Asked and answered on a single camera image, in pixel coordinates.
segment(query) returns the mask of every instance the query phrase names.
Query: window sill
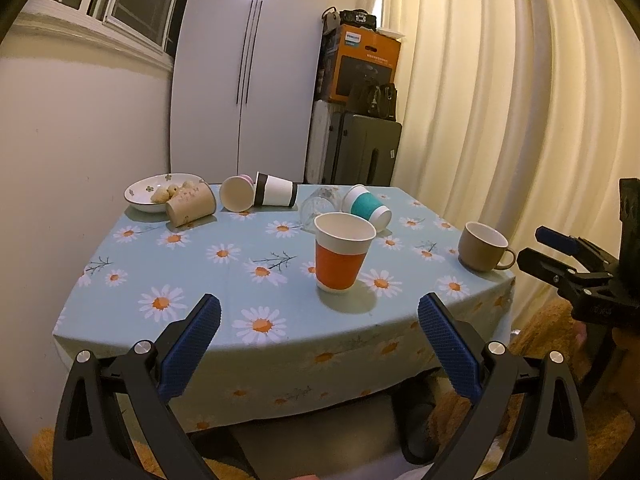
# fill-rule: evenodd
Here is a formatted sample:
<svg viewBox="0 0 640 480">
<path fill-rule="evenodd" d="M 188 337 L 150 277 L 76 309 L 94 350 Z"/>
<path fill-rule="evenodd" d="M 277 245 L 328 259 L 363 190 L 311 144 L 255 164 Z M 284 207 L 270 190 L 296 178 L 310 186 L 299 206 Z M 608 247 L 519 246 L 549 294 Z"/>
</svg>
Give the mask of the window sill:
<svg viewBox="0 0 640 480">
<path fill-rule="evenodd" d="M 29 0 L 14 21 L 14 27 L 116 50 L 167 72 L 174 68 L 174 60 L 168 54 L 158 52 L 91 16 L 53 0 Z"/>
</svg>

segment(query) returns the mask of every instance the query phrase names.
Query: orange box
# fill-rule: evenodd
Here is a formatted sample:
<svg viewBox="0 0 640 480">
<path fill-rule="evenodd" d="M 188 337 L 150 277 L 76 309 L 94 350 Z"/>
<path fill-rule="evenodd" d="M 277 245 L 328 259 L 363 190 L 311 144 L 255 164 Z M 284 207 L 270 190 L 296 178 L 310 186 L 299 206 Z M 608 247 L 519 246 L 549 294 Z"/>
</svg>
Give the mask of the orange box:
<svg viewBox="0 0 640 480">
<path fill-rule="evenodd" d="M 351 87 L 364 78 L 392 83 L 400 42 L 369 28 L 341 25 L 329 40 L 322 60 L 319 98 L 345 103 Z"/>
</svg>

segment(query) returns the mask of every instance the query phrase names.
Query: metal pin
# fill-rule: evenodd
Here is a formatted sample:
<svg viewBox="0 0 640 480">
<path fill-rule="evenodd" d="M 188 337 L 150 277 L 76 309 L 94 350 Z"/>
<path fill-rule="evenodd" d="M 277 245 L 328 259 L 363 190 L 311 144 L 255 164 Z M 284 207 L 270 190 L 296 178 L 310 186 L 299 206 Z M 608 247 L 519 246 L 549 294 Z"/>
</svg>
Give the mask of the metal pin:
<svg viewBox="0 0 640 480">
<path fill-rule="evenodd" d="M 562 361 L 564 361 L 564 357 L 562 357 L 562 354 L 560 352 L 557 352 L 556 350 L 553 350 L 552 352 L 549 352 L 549 358 L 555 362 L 560 364 Z"/>
<path fill-rule="evenodd" d="M 495 355 L 504 354 L 504 345 L 499 341 L 491 341 L 488 345 L 489 352 Z"/>
<path fill-rule="evenodd" d="M 138 341 L 133 349 L 136 354 L 146 354 L 151 350 L 151 343 L 149 341 Z"/>
<path fill-rule="evenodd" d="M 91 352 L 89 352 L 88 350 L 82 350 L 81 352 L 78 353 L 78 355 L 76 356 L 76 361 L 78 361 L 79 363 L 85 363 L 87 362 L 89 359 L 91 358 Z"/>
</svg>

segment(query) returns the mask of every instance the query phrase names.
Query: light blue tablecloth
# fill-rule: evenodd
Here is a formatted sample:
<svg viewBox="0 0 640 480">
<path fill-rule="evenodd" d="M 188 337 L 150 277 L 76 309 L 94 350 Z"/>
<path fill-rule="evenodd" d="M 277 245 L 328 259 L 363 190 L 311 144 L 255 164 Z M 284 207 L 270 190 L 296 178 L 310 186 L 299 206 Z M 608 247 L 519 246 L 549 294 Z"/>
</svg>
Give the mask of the light blue tablecloth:
<svg viewBox="0 0 640 480">
<path fill-rule="evenodd" d="M 155 340 L 203 294 L 216 295 L 220 329 L 187 391 L 172 401 L 190 431 L 316 410 L 433 366 L 416 316 L 427 292 L 484 338 L 507 341 L 513 275 L 462 267 L 460 232 L 400 189 L 370 188 L 393 219 L 373 241 L 354 289 L 319 290 L 314 236 L 300 228 L 298 213 L 317 187 L 299 186 L 293 209 L 218 211 L 179 229 L 164 215 L 128 209 L 56 324 L 63 358 L 84 348 L 99 357 L 126 352 Z"/>
</svg>

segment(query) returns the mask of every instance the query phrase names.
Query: cabinet door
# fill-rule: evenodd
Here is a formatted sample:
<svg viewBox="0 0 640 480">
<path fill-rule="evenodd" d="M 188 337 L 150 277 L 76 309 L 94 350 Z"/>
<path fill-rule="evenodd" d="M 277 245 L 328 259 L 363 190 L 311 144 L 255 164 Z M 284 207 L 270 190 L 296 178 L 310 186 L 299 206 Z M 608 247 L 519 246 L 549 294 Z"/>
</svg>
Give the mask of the cabinet door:
<svg viewBox="0 0 640 480">
<path fill-rule="evenodd" d="M 239 173 L 302 182 L 327 7 L 328 0 L 259 0 L 242 101 Z"/>
<path fill-rule="evenodd" d="M 257 0 L 187 0 L 171 98 L 171 171 L 238 172 L 240 97 Z"/>
</svg>

